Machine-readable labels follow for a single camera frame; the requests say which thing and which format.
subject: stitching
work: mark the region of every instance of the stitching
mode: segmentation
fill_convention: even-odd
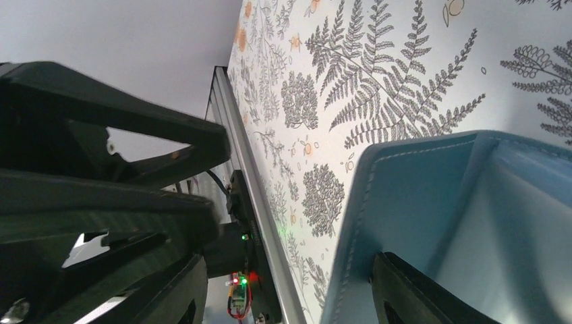
[[[543,148],[539,148],[539,147],[531,146],[530,144],[526,144],[526,143],[523,143],[523,142],[519,142],[518,140],[507,140],[507,139],[505,139],[505,138],[499,138],[499,137],[490,137],[489,139],[491,139],[491,138],[492,138],[492,139],[495,139],[495,140],[499,140],[499,141],[501,141],[501,142],[514,143],[514,144],[519,144],[519,145],[522,145],[522,146],[526,146],[526,147],[529,148],[529,149],[533,149],[533,150],[535,150],[535,151],[538,151],[538,152],[541,152],[541,153],[544,153],[544,154],[547,154],[547,155],[552,155],[553,157],[557,157],[557,158],[559,158],[559,159],[563,159],[563,160],[566,160],[566,161],[568,161],[568,162],[572,162],[572,158],[570,158],[570,155],[562,155],[562,154],[550,152],[550,151],[547,151],[547,150],[545,150],[545,149],[543,149]]]
[[[366,187],[366,194],[364,195],[364,201],[362,203],[362,208],[360,209],[360,215],[357,218],[357,222],[355,225],[355,231],[353,232],[352,239],[351,239],[351,246],[349,248],[348,260],[347,260],[347,264],[345,266],[345,272],[344,272],[343,279],[341,282],[340,297],[338,298],[336,311],[334,313],[334,319],[333,319],[334,324],[337,323],[337,321],[338,321],[339,311],[341,309],[341,303],[343,301],[343,295],[346,291],[347,282],[349,281],[349,270],[351,269],[351,262],[353,260],[353,253],[355,252],[355,243],[358,240],[358,235],[359,235],[361,227],[362,227],[362,219],[364,216],[364,211],[366,210],[365,206],[366,206],[366,203],[368,202],[368,199],[370,197],[370,191],[372,188],[372,182],[375,178],[375,170],[377,168],[377,165],[381,161],[389,160],[389,159],[392,159],[394,157],[401,157],[403,155],[413,155],[413,154],[420,154],[420,153],[427,153],[427,152],[432,152],[432,151],[451,149],[453,147],[467,145],[467,144],[471,144],[473,142],[475,142],[475,140],[470,140],[468,142],[462,142],[462,143],[452,144],[452,145],[447,145],[447,146],[429,148],[426,150],[410,151],[410,152],[404,152],[404,153],[399,153],[399,154],[395,154],[395,155],[389,155],[387,157],[382,157],[382,158],[380,158],[374,162],[374,164],[370,170],[370,177],[368,179],[368,185]]]

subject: ceiling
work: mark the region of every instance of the ceiling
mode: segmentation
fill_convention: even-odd
[[[56,61],[137,97],[204,116],[212,69],[227,65],[241,0],[0,3],[0,61]],[[180,145],[111,132],[129,160]]]

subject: wallpaper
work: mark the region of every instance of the wallpaper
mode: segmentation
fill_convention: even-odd
[[[371,144],[572,146],[572,0],[245,0],[229,77],[309,323]]]

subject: aluminum rail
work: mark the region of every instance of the aluminum rail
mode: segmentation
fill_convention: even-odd
[[[221,121],[223,126],[227,127],[228,134],[231,137],[233,155],[237,157],[248,185],[248,193],[252,200],[252,206],[264,243],[264,250],[268,258],[268,265],[270,266],[280,301],[283,316],[282,323],[306,324],[304,310],[295,288],[292,273],[288,267],[286,253],[281,246],[278,229],[270,212],[268,199],[262,187],[260,174],[256,167],[252,148],[246,136],[246,130],[242,124],[242,118],[240,117],[227,73],[225,68],[216,67],[214,74],[216,78],[212,82],[212,91],[217,103],[222,103],[218,105]]]

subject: black plastic bracket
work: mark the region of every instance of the black plastic bracket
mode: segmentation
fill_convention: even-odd
[[[0,167],[7,169],[163,188],[230,158],[223,126],[53,62],[0,65],[0,119]],[[108,152],[108,127],[189,146],[127,162]]]
[[[390,252],[376,255],[372,290],[380,324],[498,324]]]
[[[241,225],[245,235],[248,280],[252,289],[252,313],[263,314],[267,324],[280,323],[282,312],[258,222],[248,194],[242,171],[235,170],[231,178],[231,192],[227,207]]]

